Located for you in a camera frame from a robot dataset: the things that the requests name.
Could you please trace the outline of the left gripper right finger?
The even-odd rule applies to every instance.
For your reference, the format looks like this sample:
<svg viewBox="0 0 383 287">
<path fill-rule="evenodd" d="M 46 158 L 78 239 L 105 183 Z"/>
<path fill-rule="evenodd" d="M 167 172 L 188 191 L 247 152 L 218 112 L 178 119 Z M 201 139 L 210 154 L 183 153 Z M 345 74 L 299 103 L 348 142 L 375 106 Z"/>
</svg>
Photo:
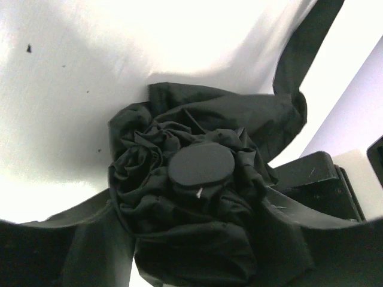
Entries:
<svg viewBox="0 0 383 287">
<path fill-rule="evenodd" d="M 382 218 L 353 222 L 271 187 L 250 187 L 257 258 L 250 286 L 382 286 Z"/>
</svg>

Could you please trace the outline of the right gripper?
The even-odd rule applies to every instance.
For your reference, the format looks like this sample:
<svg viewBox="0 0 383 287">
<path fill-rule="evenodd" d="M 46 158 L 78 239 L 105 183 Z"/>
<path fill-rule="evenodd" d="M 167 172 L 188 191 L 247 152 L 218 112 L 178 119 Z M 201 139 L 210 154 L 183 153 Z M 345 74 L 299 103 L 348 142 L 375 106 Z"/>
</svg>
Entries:
<svg viewBox="0 0 383 287">
<path fill-rule="evenodd" d="M 366 151 L 324 151 L 275 169 L 276 189 L 319 212 L 351 221 L 382 217 L 382 139 Z"/>
</svg>

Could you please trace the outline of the black folding umbrella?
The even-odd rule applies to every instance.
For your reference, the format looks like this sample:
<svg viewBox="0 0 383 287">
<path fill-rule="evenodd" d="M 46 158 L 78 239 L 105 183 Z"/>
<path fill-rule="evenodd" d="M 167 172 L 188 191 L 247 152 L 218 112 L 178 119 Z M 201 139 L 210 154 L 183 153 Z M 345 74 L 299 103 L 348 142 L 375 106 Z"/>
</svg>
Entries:
<svg viewBox="0 0 383 287">
<path fill-rule="evenodd" d="M 286 286 L 314 266 L 302 233 L 269 201 L 269 163 L 302 131 L 300 86 L 342 1 L 317 1 L 279 58 L 272 94 L 178 83 L 109 123 L 109 191 L 153 286 Z"/>
</svg>

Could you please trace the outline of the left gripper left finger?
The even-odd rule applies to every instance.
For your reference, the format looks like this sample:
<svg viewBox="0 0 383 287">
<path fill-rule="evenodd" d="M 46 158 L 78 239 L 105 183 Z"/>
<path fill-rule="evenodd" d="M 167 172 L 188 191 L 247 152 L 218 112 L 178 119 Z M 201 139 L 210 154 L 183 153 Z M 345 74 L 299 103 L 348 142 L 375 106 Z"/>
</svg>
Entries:
<svg viewBox="0 0 383 287">
<path fill-rule="evenodd" d="M 134 240 L 110 193 L 38 222 L 1 221 L 1 286 L 129 286 Z"/>
</svg>

